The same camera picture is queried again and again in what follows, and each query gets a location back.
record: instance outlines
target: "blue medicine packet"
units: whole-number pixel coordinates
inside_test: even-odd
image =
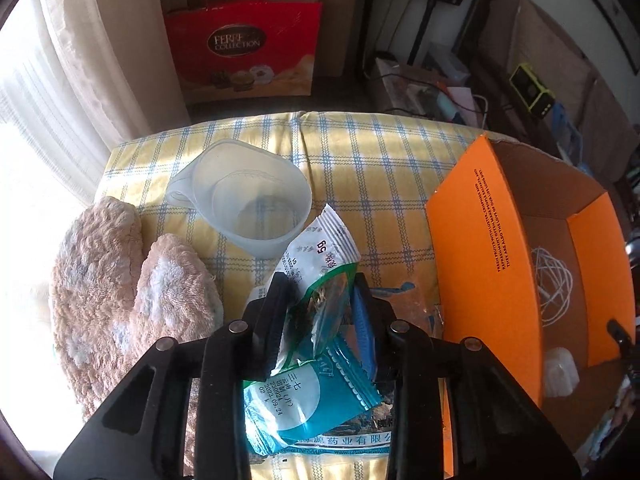
[[[246,436],[269,455],[325,433],[382,402],[341,336],[322,355],[244,389]]]

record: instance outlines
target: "checkered fabric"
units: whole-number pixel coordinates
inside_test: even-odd
[[[212,142],[233,138],[288,158],[311,185],[308,222],[329,203],[362,254],[359,269],[371,286],[419,285],[438,302],[436,269],[424,204],[480,130],[413,118],[294,113],[236,118],[171,130],[117,147],[97,198],[135,205],[145,251],[161,234],[185,238],[216,283],[225,320],[241,317],[249,291],[267,280],[276,260],[256,260],[228,242],[195,210],[170,206],[164,191]],[[383,478],[386,459],[292,456],[253,466],[254,479]]]

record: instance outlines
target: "measuring cup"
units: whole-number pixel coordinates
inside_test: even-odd
[[[311,188],[296,166],[232,139],[213,143],[175,175],[164,198],[197,210],[256,258],[281,257],[311,211]]]

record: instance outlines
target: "floor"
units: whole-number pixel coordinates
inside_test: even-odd
[[[310,96],[263,97],[214,101],[188,107],[194,124],[229,117],[278,112],[373,112],[374,107],[360,83],[351,76],[314,79]]]

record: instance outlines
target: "white curtain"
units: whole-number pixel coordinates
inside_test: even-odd
[[[20,0],[0,30],[0,120],[91,202],[120,142],[189,124],[160,0]]]

